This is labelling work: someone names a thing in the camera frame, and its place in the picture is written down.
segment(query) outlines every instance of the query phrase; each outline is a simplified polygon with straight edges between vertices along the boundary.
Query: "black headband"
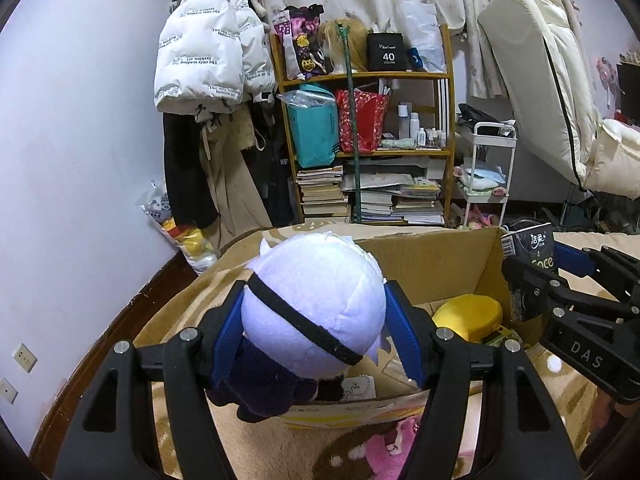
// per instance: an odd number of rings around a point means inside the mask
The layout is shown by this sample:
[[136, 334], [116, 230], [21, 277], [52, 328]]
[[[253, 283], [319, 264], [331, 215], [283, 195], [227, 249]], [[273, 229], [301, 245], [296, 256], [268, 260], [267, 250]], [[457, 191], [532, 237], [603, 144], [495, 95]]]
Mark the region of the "black headband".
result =
[[249, 286], [249, 290], [255, 294], [256, 298], [328, 354], [351, 366], [355, 366], [362, 360], [362, 355], [347, 348], [328, 330], [316, 325], [284, 301], [278, 294], [271, 290], [255, 272], [246, 284]]

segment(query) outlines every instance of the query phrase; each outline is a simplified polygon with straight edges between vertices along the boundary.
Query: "white plush head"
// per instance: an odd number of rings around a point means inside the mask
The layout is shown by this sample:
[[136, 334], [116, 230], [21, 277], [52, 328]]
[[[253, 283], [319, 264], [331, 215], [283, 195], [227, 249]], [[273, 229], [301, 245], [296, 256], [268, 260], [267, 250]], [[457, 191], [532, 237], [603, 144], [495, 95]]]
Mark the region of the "white plush head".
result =
[[[247, 265], [300, 314], [340, 342], [377, 362], [385, 346], [384, 278], [375, 258], [350, 238], [331, 233], [299, 235]], [[245, 287], [242, 325], [246, 338], [298, 377], [336, 376], [348, 365], [329, 355], [274, 313]]]

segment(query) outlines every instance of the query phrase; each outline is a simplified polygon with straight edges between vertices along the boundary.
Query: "beige pants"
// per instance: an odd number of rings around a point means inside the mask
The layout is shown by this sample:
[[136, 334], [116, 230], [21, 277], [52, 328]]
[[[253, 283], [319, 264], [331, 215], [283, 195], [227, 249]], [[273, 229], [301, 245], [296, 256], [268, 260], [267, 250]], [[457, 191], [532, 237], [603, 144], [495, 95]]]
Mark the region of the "beige pants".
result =
[[221, 116], [220, 121], [222, 125], [216, 129], [204, 126], [207, 146], [200, 149], [200, 161], [220, 213], [204, 231], [218, 253], [248, 231], [272, 227], [241, 153], [255, 143], [249, 109], [242, 106], [231, 116]]

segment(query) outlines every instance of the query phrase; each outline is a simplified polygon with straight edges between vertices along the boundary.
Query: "white mattress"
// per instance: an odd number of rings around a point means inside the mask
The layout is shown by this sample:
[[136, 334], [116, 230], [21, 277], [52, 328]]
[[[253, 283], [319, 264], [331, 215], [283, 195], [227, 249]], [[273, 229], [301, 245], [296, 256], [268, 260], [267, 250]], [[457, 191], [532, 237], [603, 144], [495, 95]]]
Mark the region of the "white mattress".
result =
[[640, 136], [617, 121], [600, 121], [561, 1], [494, 0], [478, 21], [526, 147], [574, 184], [640, 196]]

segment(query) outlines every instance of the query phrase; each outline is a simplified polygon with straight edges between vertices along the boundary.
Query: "green pole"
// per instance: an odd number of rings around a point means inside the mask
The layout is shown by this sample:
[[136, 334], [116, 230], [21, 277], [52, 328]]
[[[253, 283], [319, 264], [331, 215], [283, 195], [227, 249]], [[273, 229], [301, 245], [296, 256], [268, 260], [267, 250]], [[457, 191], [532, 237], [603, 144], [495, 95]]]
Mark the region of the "green pole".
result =
[[353, 91], [353, 73], [351, 71], [351, 51], [349, 50], [349, 27], [338, 23], [338, 34], [344, 45], [344, 60], [347, 69], [347, 86], [349, 88], [349, 112], [351, 116], [351, 139], [353, 139], [353, 165], [356, 181], [356, 224], [362, 223], [362, 190], [360, 189], [360, 150], [358, 148], [358, 126], [356, 124], [356, 101]]

